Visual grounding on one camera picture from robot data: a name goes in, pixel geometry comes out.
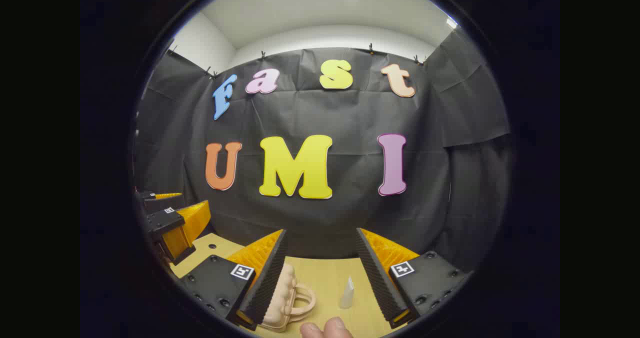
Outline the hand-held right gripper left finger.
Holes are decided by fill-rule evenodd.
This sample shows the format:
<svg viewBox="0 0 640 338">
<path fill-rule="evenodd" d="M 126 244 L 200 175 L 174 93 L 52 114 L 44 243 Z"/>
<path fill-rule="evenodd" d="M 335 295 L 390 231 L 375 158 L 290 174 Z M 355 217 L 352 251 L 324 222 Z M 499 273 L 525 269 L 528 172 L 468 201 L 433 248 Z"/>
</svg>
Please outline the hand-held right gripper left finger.
<svg viewBox="0 0 640 338">
<path fill-rule="evenodd" d="M 255 331 L 274 296 L 287 249 L 287 232 L 279 229 L 227 258 L 210 254 L 179 283 L 208 315 Z"/>
</svg>

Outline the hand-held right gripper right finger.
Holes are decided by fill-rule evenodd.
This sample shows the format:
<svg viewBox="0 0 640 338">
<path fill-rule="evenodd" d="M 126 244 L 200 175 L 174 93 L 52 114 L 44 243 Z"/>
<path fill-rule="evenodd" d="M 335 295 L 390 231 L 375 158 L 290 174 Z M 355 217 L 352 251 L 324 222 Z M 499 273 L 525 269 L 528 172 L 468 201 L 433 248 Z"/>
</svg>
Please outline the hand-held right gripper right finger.
<svg viewBox="0 0 640 338">
<path fill-rule="evenodd" d="M 434 250 L 417 254 L 360 227 L 355 236 L 375 300 L 392 329 L 434 315 L 472 275 Z"/>
</svg>

